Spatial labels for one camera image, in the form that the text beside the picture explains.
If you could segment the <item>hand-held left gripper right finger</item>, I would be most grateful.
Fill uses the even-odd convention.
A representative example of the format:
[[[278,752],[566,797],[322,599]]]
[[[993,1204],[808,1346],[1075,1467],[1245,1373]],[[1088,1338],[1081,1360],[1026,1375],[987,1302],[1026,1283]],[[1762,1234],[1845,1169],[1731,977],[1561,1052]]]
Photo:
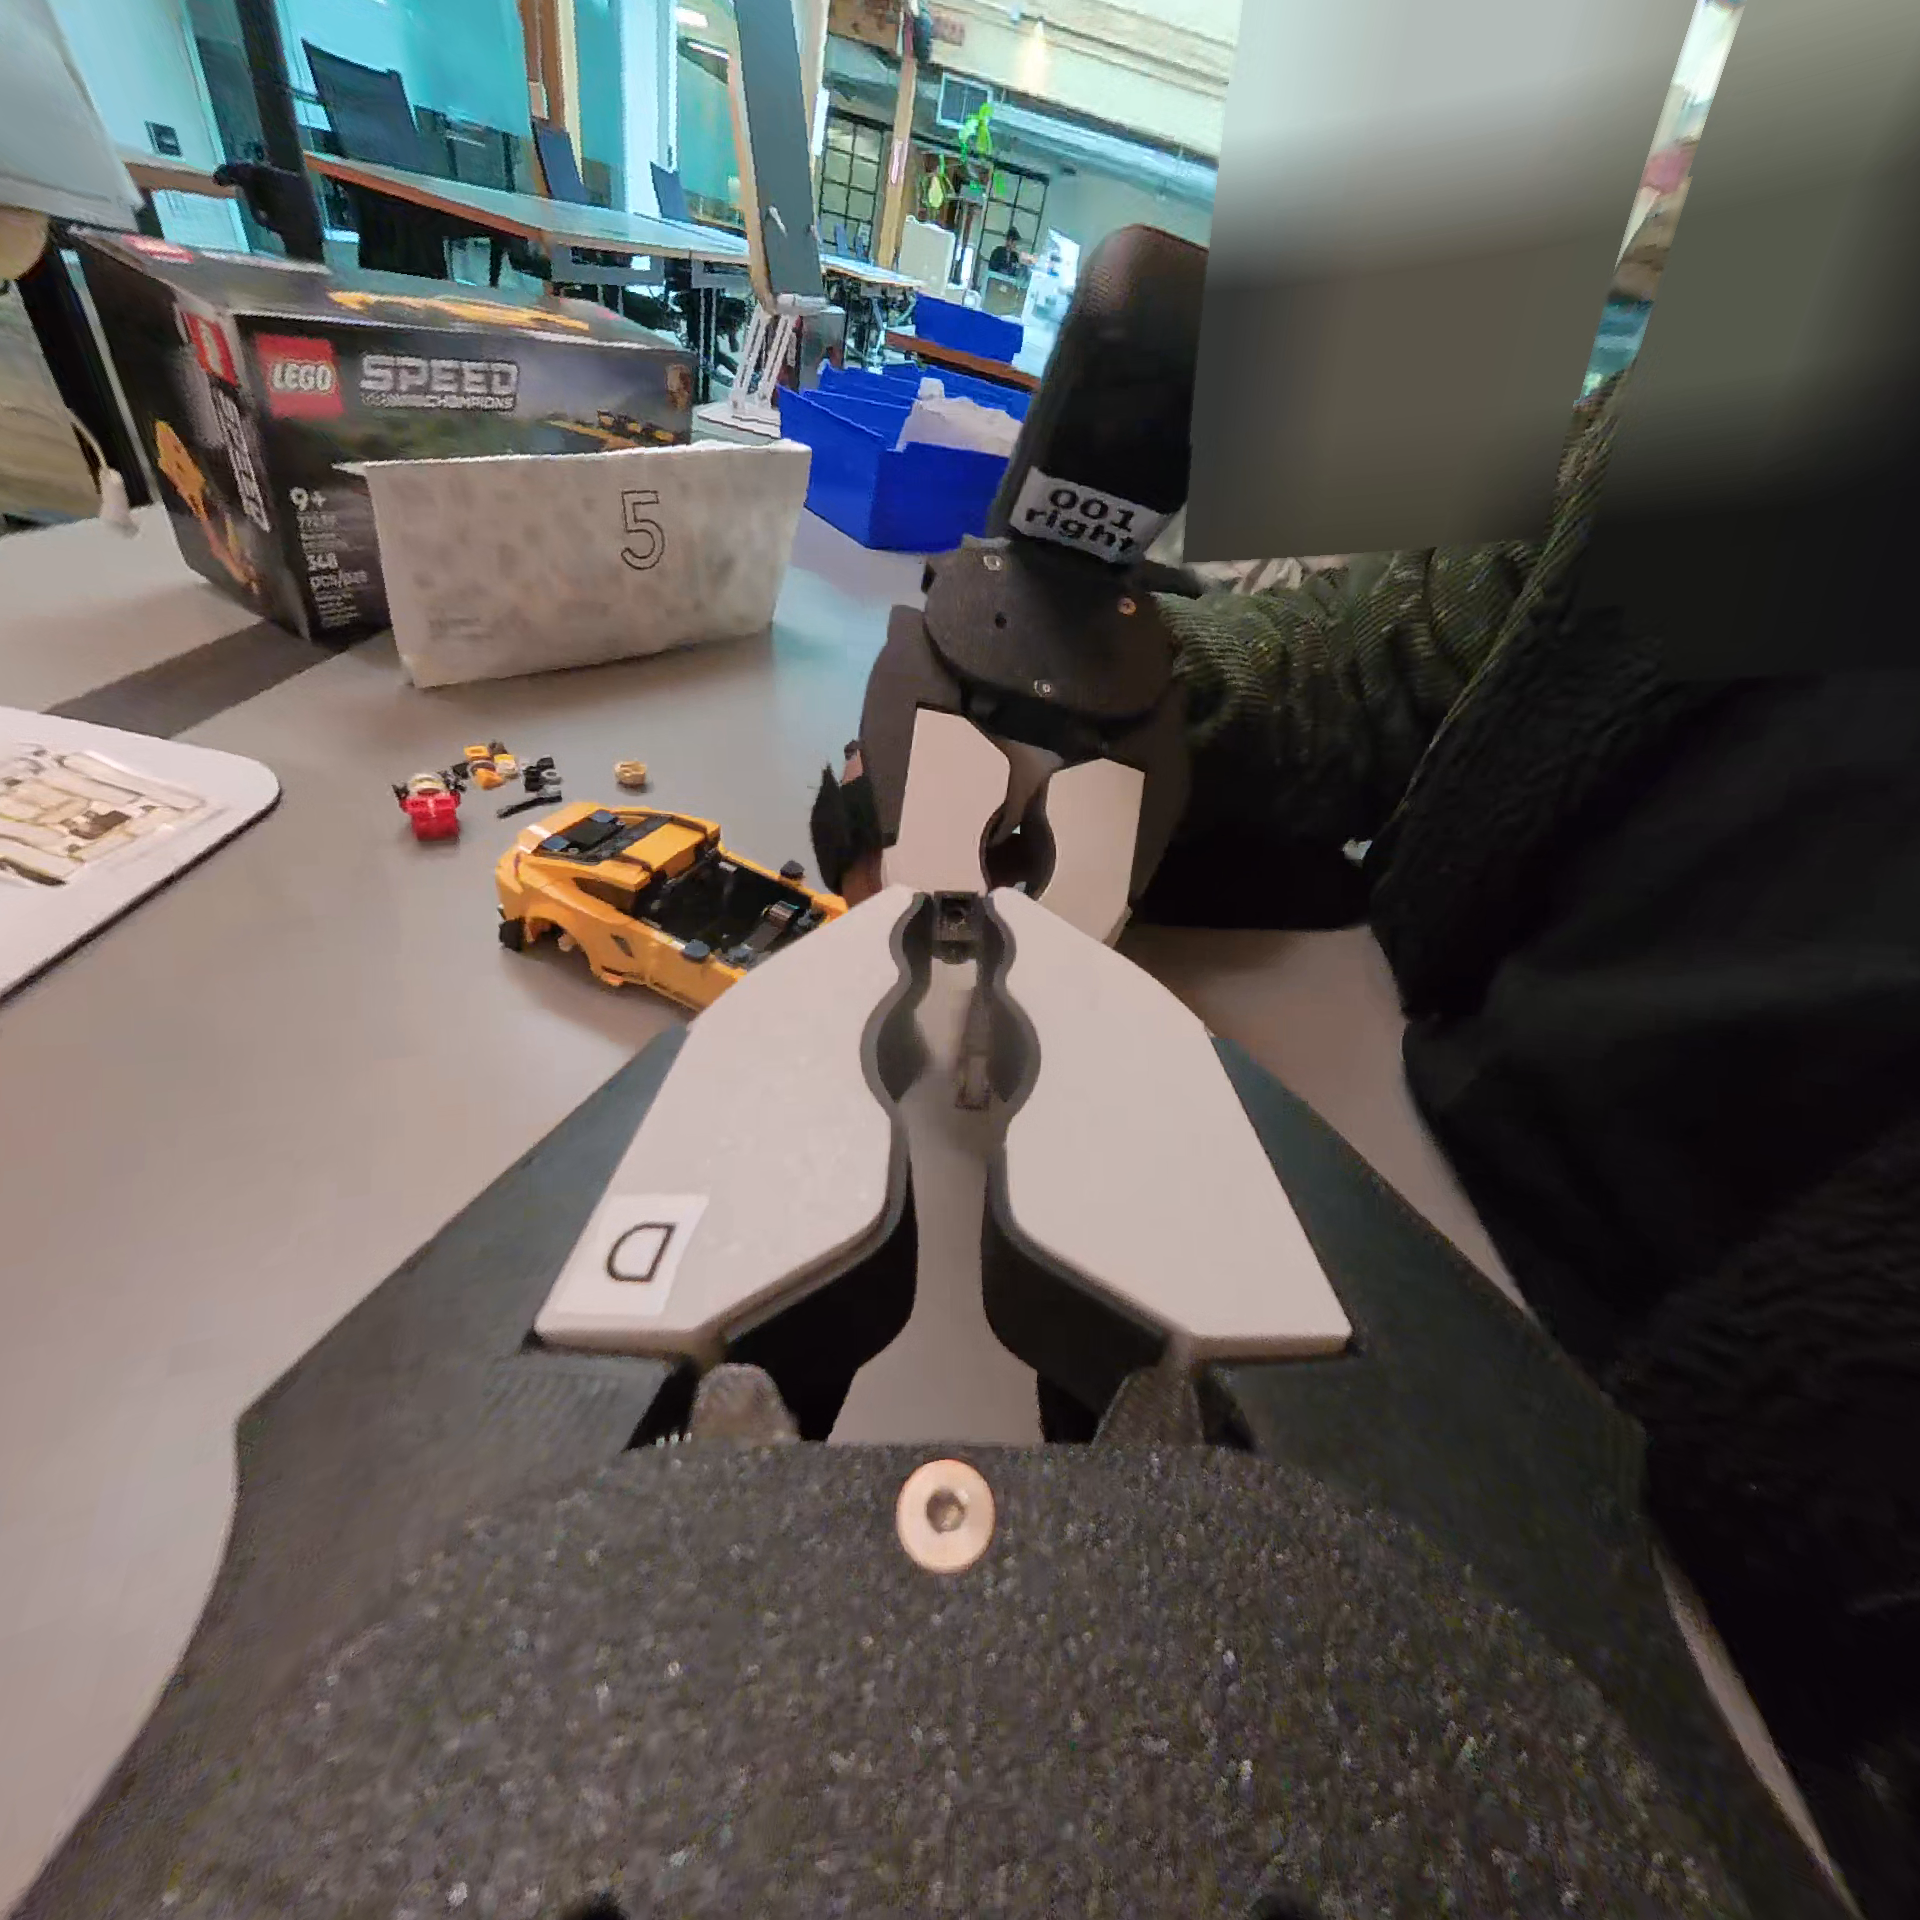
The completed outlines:
[[[987,1317],[1050,1436],[1141,1375],[1342,1356],[1352,1319],[1208,1025],[1112,946],[987,899]]]

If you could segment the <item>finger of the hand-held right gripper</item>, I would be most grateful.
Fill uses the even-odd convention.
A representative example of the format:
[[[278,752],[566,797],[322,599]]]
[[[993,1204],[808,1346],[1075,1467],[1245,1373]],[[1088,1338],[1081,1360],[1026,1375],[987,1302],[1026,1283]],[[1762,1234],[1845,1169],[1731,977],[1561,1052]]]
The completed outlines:
[[[969,718],[919,707],[898,829],[881,856],[882,884],[928,897],[983,897],[988,840],[1007,804],[1013,763]]]
[[[1039,902],[1101,943],[1116,943],[1133,915],[1138,850],[1138,770],[1085,760],[1050,774],[1040,819],[1052,845]]]

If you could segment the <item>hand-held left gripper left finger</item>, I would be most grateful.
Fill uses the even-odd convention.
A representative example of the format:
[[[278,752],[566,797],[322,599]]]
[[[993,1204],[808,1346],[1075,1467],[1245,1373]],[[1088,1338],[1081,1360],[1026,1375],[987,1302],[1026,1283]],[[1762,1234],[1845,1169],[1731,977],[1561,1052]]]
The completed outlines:
[[[892,886],[692,1018],[536,1311],[541,1344],[696,1377],[753,1365],[801,1438],[827,1440],[916,1303],[900,1098],[930,961],[933,899]]]

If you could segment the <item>person's right forearm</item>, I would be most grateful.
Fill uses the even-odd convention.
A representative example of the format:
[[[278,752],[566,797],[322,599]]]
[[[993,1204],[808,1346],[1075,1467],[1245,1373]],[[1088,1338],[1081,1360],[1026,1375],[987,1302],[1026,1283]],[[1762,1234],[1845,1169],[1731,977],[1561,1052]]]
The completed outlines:
[[[1374,843],[1444,722],[1509,641],[1570,609],[1627,379],[1576,404],[1537,540],[1383,550],[1290,586],[1162,596],[1191,791],[1135,921],[1369,919]]]

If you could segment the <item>yellow lego car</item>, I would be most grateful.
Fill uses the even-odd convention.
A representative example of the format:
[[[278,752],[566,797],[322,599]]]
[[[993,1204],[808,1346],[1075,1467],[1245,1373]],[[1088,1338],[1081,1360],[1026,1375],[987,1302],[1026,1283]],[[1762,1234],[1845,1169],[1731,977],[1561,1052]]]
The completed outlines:
[[[767,867],[732,852],[715,821],[588,802],[521,827],[494,892],[504,949],[574,951],[601,983],[692,1014],[850,909],[799,861]]]

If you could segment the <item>white paper sheet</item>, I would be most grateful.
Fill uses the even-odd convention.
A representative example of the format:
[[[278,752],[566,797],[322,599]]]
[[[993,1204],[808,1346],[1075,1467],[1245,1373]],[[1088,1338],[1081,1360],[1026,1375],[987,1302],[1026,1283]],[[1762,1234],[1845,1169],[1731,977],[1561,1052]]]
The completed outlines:
[[[1001,404],[949,392],[940,377],[925,376],[900,426],[894,447],[916,446],[1013,458],[1022,419]]]

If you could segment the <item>blue plastic bin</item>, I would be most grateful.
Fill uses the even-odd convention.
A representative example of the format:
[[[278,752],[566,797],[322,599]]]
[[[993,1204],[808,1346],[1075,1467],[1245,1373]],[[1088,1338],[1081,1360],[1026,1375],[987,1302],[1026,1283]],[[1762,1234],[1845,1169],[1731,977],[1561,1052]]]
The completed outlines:
[[[1024,349],[1020,317],[999,315],[930,292],[920,292],[914,299],[912,325],[920,342],[996,365],[1016,364]]]
[[[1029,413],[1024,392],[912,364],[886,371],[827,365],[815,388],[778,394],[782,436],[813,455],[806,509],[875,551],[933,558],[984,536],[1010,462],[925,443],[896,449],[925,376],[1020,421]]]

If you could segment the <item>green plant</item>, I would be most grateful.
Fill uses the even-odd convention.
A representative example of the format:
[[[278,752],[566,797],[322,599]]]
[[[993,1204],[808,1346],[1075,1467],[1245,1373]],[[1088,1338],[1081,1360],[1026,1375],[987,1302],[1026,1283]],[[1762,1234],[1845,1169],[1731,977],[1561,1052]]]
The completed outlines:
[[[943,219],[950,208],[988,203],[996,183],[996,100],[978,102],[955,128],[950,146],[925,147],[916,209]]]

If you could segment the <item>white paper bag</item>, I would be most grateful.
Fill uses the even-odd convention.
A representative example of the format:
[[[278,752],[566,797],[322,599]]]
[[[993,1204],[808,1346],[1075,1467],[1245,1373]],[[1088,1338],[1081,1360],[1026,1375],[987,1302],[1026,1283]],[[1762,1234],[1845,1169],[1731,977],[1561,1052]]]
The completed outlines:
[[[762,633],[810,447],[666,443],[353,462],[397,655],[423,690]]]

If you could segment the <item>leaning black board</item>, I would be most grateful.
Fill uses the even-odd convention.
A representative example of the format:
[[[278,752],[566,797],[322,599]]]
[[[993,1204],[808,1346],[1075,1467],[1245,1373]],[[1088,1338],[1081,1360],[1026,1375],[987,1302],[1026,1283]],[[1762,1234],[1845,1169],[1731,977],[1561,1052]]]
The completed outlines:
[[[730,109],[754,310],[732,377],[732,428],[781,437],[782,371],[829,314],[813,197],[801,36],[790,1],[732,1]]]

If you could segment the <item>long dark desk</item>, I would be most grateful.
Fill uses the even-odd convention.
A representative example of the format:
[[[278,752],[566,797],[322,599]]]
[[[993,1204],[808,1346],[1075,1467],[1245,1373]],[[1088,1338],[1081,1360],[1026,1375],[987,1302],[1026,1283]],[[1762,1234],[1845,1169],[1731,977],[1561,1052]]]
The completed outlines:
[[[517,194],[351,156],[307,152],[302,160],[322,180],[406,206],[445,223],[538,248],[550,261],[554,277],[566,284],[619,281],[616,274],[595,266],[584,257],[587,254],[611,254],[627,261],[685,259],[721,276],[721,284],[750,281],[749,239],[730,227]]]

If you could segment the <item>white booklet stand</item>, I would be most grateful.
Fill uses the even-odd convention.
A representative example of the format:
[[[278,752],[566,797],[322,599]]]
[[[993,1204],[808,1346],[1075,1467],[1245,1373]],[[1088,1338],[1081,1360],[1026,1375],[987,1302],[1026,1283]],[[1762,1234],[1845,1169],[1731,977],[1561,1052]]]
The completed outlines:
[[[281,799],[276,774],[259,760],[144,732],[27,707],[3,709],[3,752],[40,743],[105,755],[136,774],[207,795],[218,813],[67,887],[5,881],[3,996],[13,996],[87,946],[132,907],[265,819]]]

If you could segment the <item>white sticker sheet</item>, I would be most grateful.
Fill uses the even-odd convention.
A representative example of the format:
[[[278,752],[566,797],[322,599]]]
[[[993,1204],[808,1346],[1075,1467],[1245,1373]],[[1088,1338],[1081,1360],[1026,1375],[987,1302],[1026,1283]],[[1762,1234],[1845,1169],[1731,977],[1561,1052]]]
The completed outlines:
[[[63,889],[220,813],[204,794],[92,752],[3,749],[3,877]]]

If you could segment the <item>black office chair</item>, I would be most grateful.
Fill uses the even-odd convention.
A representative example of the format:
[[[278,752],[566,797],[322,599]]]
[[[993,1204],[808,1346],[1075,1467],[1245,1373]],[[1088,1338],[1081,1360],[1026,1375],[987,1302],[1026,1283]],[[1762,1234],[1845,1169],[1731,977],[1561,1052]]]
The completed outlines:
[[[345,157],[445,180],[446,157],[420,129],[397,67],[373,67],[311,40],[300,40],[300,51]]]

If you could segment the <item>open white instruction booklet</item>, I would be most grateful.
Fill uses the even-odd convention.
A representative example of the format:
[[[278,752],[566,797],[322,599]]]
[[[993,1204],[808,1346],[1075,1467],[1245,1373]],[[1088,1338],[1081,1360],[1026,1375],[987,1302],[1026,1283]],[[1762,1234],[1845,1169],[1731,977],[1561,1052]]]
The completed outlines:
[[[47,1],[3,4],[3,208],[135,230],[142,192]]]

